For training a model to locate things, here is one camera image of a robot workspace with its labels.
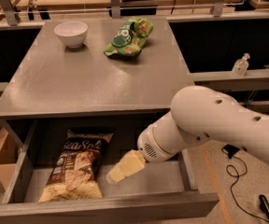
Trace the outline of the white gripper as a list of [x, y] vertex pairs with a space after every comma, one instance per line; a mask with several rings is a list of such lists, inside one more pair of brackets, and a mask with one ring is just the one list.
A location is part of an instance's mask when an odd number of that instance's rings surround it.
[[154, 125], [149, 125], [139, 135], [137, 139], [139, 151], [128, 151], [106, 174], [106, 181], [109, 184], [117, 184], [124, 178], [143, 170], [146, 166], [146, 160], [159, 163], [169, 159], [169, 154], [159, 146], [155, 139], [154, 128]]

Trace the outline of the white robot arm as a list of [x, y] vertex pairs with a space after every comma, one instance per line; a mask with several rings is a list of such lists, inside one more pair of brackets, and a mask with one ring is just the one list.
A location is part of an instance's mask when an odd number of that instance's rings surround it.
[[269, 116], [244, 108], [227, 94], [188, 86], [173, 97], [170, 111], [139, 135], [137, 150], [127, 152], [106, 174], [106, 181], [117, 184], [143, 170], [147, 162], [166, 161], [209, 140], [245, 147], [269, 164]]

